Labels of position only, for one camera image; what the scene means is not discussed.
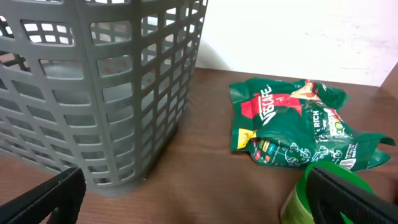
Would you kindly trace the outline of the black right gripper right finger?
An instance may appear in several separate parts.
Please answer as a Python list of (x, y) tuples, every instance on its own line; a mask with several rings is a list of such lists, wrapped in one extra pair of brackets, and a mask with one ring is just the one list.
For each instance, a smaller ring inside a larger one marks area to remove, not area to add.
[(319, 166), (313, 167), (305, 187), (315, 223), (397, 224), (397, 206), (338, 177)]

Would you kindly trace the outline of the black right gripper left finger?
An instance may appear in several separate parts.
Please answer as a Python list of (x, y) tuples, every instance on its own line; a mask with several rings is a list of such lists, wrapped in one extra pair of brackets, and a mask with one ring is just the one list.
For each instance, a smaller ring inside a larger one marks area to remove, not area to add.
[(1, 224), (75, 224), (86, 192), (83, 171), (69, 168), (1, 205)]

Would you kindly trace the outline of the green lidded spice jar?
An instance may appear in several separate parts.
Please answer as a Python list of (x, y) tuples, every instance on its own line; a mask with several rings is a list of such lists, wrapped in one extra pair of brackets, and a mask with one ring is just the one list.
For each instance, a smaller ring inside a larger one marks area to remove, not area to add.
[(306, 223), (314, 224), (313, 217), (308, 204), (307, 196), (305, 193), (305, 187), (307, 183), (307, 177), (309, 172), (315, 166), (330, 171), (332, 174), (341, 177), (348, 182), (370, 192), (374, 193), (373, 189), (357, 174), (350, 170), (327, 161), (313, 162), (307, 166), (301, 178), (295, 184), (289, 196), (285, 200), (284, 204), (280, 209), (280, 222), (283, 224), (288, 223)]

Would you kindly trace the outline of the green Nescafe coffee bag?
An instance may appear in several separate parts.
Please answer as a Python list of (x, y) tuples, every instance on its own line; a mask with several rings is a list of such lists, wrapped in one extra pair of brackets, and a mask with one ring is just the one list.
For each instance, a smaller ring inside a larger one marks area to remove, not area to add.
[(305, 169), (331, 162), (352, 172), (385, 164), (380, 144), (395, 140), (348, 126), (339, 110), (347, 93), (314, 80), (252, 78), (229, 86), (234, 110), (232, 152), (247, 152), (262, 166)]

